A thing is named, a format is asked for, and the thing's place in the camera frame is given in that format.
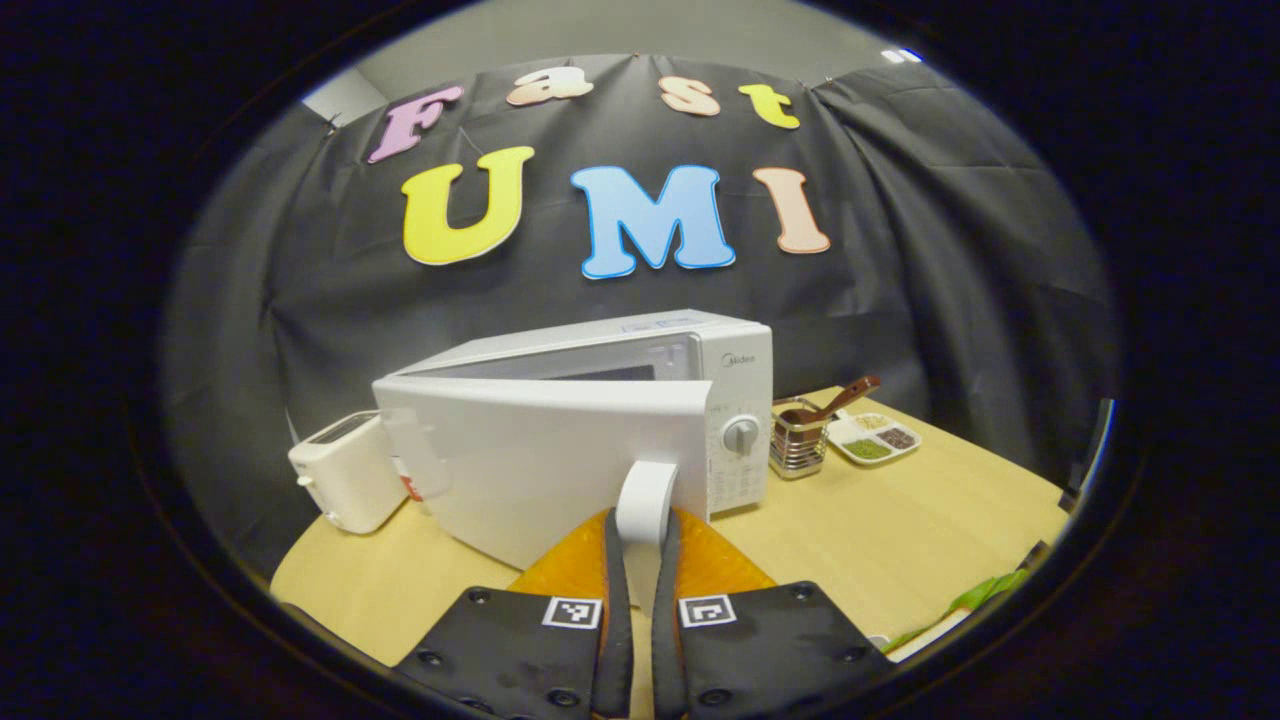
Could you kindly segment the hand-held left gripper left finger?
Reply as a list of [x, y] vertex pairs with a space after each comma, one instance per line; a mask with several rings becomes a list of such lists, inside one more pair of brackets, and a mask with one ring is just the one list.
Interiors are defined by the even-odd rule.
[[465, 589], [396, 670], [493, 719], [626, 719], [634, 630], [613, 511], [504, 589]]

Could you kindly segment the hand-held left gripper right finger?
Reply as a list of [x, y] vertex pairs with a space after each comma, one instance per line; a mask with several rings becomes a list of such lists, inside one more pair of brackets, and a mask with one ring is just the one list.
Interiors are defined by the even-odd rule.
[[652, 619], [658, 719], [801, 719], [893, 670], [809, 580], [778, 583], [707, 521], [669, 515]]

